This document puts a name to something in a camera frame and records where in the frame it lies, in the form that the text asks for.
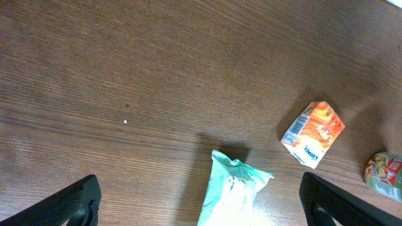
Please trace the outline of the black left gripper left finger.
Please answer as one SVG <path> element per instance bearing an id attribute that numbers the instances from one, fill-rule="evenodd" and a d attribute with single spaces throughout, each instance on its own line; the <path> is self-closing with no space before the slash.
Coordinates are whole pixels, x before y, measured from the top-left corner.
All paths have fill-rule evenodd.
<path id="1" fill-rule="evenodd" d="M 1 225 L 97 226 L 101 189 L 88 175 L 46 199 L 1 221 Z"/>

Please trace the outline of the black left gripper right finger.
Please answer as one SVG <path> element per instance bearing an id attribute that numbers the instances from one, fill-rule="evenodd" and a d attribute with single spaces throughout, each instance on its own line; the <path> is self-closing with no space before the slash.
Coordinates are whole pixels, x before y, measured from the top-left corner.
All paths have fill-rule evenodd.
<path id="1" fill-rule="evenodd" d="M 303 174 L 299 196 L 307 224 L 313 225 L 395 225 L 395 217 L 329 181 L 311 173 Z"/>

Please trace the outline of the green lid jar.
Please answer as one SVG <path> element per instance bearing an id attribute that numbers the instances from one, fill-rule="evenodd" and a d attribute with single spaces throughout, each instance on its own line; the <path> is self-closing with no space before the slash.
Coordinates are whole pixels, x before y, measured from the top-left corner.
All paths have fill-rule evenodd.
<path id="1" fill-rule="evenodd" d="M 401 202 L 401 155 L 374 154 L 366 164 L 365 182 L 373 190 Z"/>

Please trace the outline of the orange small carton box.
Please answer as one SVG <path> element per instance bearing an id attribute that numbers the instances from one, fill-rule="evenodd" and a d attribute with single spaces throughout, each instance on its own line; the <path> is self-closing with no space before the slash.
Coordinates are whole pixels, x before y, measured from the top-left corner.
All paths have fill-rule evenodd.
<path id="1" fill-rule="evenodd" d="M 299 162 L 315 169 L 345 124 L 326 102 L 311 102 L 293 121 L 281 143 Z"/>

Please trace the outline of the teal wipes packet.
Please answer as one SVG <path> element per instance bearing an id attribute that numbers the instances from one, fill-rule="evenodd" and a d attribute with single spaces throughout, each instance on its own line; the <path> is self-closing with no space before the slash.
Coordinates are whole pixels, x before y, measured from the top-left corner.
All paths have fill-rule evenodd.
<path id="1" fill-rule="evenodd" d="M 198 225 L 252 225 L 254 201 L 273 175 L 212 151 L 212 169 Z"/>

